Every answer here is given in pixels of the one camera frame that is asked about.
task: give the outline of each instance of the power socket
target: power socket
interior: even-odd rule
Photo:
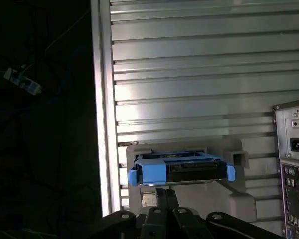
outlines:
[[[15,69],[8,68],[3,77],[7,80],[10,80],[18,87],[25,89],[34,96],[42,92],[42,86],[40,84],[36,83],[30,78],[27,78],[24,75],[18,74],[18,71],[16,71]]]

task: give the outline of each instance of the metal frame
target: metal frame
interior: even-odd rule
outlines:
[[[121,209],[109,0],[91,0],[102,215]]]

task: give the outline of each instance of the blue hard drive caddy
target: blue hard drive caddy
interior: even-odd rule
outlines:
[[[235,168],[221,157],[204,152],[151,153],[136,157],[128,179],[132,186],[219,179],[234,181]]]

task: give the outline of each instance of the horizontal metal slat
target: horizontal metal slat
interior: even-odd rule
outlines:
[[[128,184],[128,170],[127,168],[120,168],[120,184],[127,185]]]
[[[238,64],[282,63],[287,61],[299,61],[299,51],[117,61],[113,67],[115,73],[128,73],[211,66],[234,66]]]
[[[142,83],[141,79],[157,79],[156,81],[173,80],[172,77],[176,77],[175,80],[204,80],[208,78],[215,78],[215,80],[226,79],[235,77],[235,75],[226,74],[251,74],[252,77],[272,77],[272,74],[282,75],[286,74],[286,71],[299,71],[299,62],[280,62],[280,63],[266,63],[266,64],[240,64],[230,65],[221,67],[200,67],[200,68],[188,68],[188,69],[172,69],[165,71],[144,71],[144,72],[133,72],[133,73],[118,73],[114,75],[115,81],[128,81],[138,80],[137,82]]]
[[[272,187],[261,187],[261,188],[250,188],[246,190],[246,193],[254,196],[256,199],[259,197],[280,197],[281,195],[281,188],[279,186],[272,186]]]
[[[245,176],[256,176],[278,173],[279,163],[276,158],[249,159],[249,168],[245,169]]]
[[[114,43],[113,60],[287,50],[299,50],[299,33]]]
[[[256,201],[257,219],[281,217],[282,208],[280,199]]]
[[[198,129],[198,128],[217,128],[217,127],[233,127],[233,126],[247,126],[254,124],[270,124],[273,118],[267,117],[254,117],[244,119],[179,119],[179,121],[161,121],[156,123],[139,122],[136,125],[128,122],[127,124],[117,126],[117,133],[132,133],[132,132],[151,132],[162,130],[177,130],[177,129]]]
[[[297,11],[299,0],[185,1],[111,7],[111,21]]]
[[[126,163],[127,163],[126,148],[127,147],[118,147],[119,164],[125,164],[126,165]]]
[[[171,130],[150,133],[126,133],[118,135],[118,142],[131,141],[149,141],[169,138],[191,138],[191,137],[207,137],[207,136],[224,136],[236,134],[252,134],[273,132],[273,125],[260,126],[244,126],[244,127],[224,127],[211,129],[188,129],[188,130]]]
[[[178,18],[112,25],[112,40],[299,30],[299,13],[220,18]]]
[[[260,188],[260,187],[272,187],[281,185],[280,178],[266,178],[266,179],[256,179],[247,180],[246,188]]]
[[[236,95],[221,98],[182,99],[175,101],[126,104],[118,102],[116,120],[149,120],[179,117],[215,116],[271,112],[271,106],[299,99],[297,92]]]
[[[249,155],[252,154],[271,154],[276,152],[274,137],[243,138],[241,139],[243,150]]]
[[[115,85],[115,100],[127,101],[287,90],[299,90],[299,73],[119,84]]]
[[[252,224],[277,235],[285,236],[283,234],[283,221],[255,222]]]

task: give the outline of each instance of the metal shutter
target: metal shutter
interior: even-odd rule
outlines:
[[[281,234],[270,106],[299,99],[299,0],[96,2],[100,161],[112,210],[128,208],[127,145],[235,137],[251,158],[255,224]]]

